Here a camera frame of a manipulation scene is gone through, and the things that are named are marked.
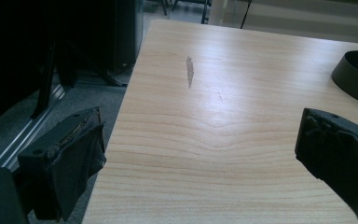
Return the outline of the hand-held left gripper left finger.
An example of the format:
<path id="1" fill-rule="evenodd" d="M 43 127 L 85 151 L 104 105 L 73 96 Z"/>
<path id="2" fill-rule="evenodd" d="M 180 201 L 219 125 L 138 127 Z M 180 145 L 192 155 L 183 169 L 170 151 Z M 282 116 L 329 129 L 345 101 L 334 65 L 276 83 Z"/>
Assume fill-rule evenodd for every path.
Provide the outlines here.
<path id="1" fill-rule="evenodd" d="M 75 112 L 18 155 L 28 211 L 42 220 L 71 216 L 89 178 L 106 163 L 103 126 L 99 108 Z"/>

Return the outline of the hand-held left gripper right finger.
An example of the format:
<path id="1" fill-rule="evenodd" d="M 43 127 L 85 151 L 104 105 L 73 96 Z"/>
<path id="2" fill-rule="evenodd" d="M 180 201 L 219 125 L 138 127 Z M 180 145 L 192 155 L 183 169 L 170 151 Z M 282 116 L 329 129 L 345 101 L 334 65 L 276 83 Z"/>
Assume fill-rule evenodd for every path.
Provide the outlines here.
<path id="1" fill-rule="evenodd" d="M 296 158 L 358 217 L 358 125 L 318 109 L 303 110 Z"/>

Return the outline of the dark cabinet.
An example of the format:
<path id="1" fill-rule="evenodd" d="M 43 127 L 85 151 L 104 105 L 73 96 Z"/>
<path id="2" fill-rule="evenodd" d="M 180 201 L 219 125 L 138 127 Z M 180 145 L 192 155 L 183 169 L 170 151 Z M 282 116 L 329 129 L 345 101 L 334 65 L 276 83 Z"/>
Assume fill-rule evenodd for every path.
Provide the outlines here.
<path id="1" fill-rule="evenodd" d="M 144 0 L 103 0 L 103 68 L 133 65 L 143 40 Z"/>

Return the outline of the black chair legs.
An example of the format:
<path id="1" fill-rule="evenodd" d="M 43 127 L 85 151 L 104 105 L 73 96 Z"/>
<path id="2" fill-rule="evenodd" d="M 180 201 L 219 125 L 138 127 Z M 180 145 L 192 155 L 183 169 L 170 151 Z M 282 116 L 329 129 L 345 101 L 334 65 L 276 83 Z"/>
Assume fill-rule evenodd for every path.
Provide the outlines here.
<path id="1" fill-rule="evenodd" d="M 168 20 L 208 23 L 212 0 L 163 0 L 163 3 L 167 9 L 165 17 Z"/>

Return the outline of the aluminium floor rail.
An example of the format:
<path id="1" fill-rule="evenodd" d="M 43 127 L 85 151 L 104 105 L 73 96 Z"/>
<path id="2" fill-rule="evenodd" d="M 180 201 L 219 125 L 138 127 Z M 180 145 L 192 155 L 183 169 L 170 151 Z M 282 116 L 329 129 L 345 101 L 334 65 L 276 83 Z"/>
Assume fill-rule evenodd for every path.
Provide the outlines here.
<path id="1" fill-rule="evenodd" d="M 20 133 L 10 142 L 10 144 L 0 153 L 0 167 L 11 169 L 17 162 L 17 156 L 21 151 L 30 145 L 42 126 L 48 121 L 48 117 L 53 108 L 66 95 L 66 89 L 59 84 L 50 95 L 48 107 L 42 111 L 35 119 L 30 119 L 21 129 Z"/>

